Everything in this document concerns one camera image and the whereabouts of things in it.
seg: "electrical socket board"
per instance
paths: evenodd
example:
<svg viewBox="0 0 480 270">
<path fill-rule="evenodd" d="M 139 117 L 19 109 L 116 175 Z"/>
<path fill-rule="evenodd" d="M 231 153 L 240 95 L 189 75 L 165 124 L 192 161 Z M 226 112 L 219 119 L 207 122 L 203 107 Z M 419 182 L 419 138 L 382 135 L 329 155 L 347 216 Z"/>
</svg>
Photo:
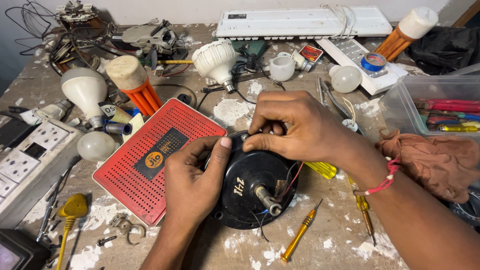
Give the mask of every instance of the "electrical socket board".
<svg viewBox="0 0 480 270">
<path fill-rule="evenodd" d="M 14 229 L 55 184 L 78 155 L 82 135 L 49 119 L 0 161 L 0 228 Z"/>
</svg>

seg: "blue tape roll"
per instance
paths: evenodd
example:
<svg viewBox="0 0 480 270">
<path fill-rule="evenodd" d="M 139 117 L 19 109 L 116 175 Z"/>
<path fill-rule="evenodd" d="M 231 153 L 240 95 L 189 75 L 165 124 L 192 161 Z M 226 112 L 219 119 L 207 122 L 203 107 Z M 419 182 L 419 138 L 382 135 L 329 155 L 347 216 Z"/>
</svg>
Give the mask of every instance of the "blue tape roll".
<svg viewBox="0 0 480 270">
<path fill-rule="evenodd" d="M 360 64 L 368 71 L 377 72 L 384 68 L 387 64 L 387 59 L 380 53 L 367 52 L 361 59 Z"/>
</svg>

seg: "forearm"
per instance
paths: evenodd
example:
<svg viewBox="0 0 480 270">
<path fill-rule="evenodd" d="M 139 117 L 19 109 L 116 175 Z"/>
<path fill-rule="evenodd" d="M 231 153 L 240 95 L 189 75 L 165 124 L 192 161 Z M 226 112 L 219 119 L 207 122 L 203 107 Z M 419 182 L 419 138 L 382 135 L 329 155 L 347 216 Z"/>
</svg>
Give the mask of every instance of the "forearm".
<svg viewBox="0 0 480 270">
<path fill-rule="evenodd" d="M 360 190 L 377 187 L 389 171 L 373 146 L 362 144 L 342 167 Z M 477 269 L 480 236 L 401 172 L 367 200 L 411 269 Z"/>
<path fill-rule="evenodd" d="M 140 270 L 178 270 L 198 225 L 176 224 L 165 217 L 158 237 Z"/>
</svg>

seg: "label sticker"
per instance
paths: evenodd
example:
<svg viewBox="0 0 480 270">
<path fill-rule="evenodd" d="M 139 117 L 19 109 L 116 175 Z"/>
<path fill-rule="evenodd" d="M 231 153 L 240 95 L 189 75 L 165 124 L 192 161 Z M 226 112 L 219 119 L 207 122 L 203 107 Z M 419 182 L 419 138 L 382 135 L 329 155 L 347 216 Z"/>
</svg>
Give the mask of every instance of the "label sticker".
<svg viewBox="0 0 480 270">
<path fill-rule="evenodd" d="M 229 19 L 246 19 L 247 14 L 229 14 L 228 18 Z"/>
<path fill-rule="evenodd" d="M 310 60 L 313 63 L 316 63 L 320 56 L 322 56 L 324 52 L 320 49 L 314 48 L 312 46 L 305 45 L 300 54 L 305 57 L 306 59 Z"/>
<path fill-rule="evenodd" d="M 133 167 L 151 181 L 163 169 L 165 160 L 188 140 L 187 136 L 172 127 Z"/>
</svg>

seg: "yellow plug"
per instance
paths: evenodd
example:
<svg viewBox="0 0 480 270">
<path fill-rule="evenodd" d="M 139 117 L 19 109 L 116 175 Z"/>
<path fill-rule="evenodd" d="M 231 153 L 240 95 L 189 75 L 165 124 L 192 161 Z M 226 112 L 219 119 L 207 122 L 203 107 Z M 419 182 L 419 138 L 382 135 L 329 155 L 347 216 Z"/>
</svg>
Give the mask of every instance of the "yellow plug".
<svg viewBox="0 0 480 270">
<path fill-rule="evenodd" d="M 75 220 L 81 218 L 88 213 L 87 199 L 85 195 L 77 193 L 67 199 L 67 202 L 59 208 L 57 215 L 65 218 L 65 226 L 63 227 L 63 239 L 60 247 L 59 261 L 57 263 L 57 270 L 61 269 L 63 254 L 65 253 L 65 246 L 67 243 L 68 233 L 72 230 Z"/>
</svg>

